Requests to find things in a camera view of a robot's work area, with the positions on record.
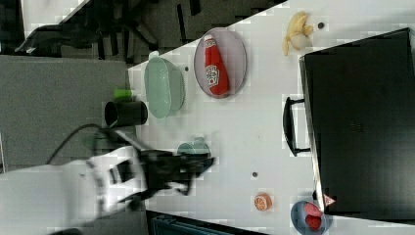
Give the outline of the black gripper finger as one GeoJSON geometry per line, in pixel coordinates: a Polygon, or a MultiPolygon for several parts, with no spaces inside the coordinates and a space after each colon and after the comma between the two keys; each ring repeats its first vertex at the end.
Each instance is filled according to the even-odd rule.
{"type": "Polygon", "coordinates": [[[191,180],[202,175],[214,163],[214,158],[200,156],[181,156],[177,180],[191,180]]]}
{"type": "Polygon", "coordinates": [[[173,189],[176,192],[180,193],[184,196],[189,196],[191,189],[192,189],[193,182],[192,181],[172,181],[166,182],[163,185],[165,190],[173,189]]]}

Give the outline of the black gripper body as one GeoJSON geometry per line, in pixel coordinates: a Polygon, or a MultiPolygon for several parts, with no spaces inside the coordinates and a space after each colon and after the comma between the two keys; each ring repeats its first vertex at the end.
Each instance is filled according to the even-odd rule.
{"type": "Polygon", "coordinates": [[[174,156],[168,151],[145,150],[139,153],[138,159],[147,186],[147,189],[140,193],[141,198],[151,198],[160,190],[170,189],[169,182],[185,185],[185,189],[177,189],[177,192],[185,196],[189,195],[190,179],[186,172],[180,171],[183,163],[179,156],[174,156]]]}

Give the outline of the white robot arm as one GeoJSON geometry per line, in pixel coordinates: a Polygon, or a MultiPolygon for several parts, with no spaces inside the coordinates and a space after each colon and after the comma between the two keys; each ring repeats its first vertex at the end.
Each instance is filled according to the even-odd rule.
{"type": "Polygon", "coordinates": [[[121,147],[67,164],[44,164],[1,175],[1,235],[62,235],[100,218],[136,209],[171,182],[190,193],[214,163],[208,153],[175,155],[121,147]]]}

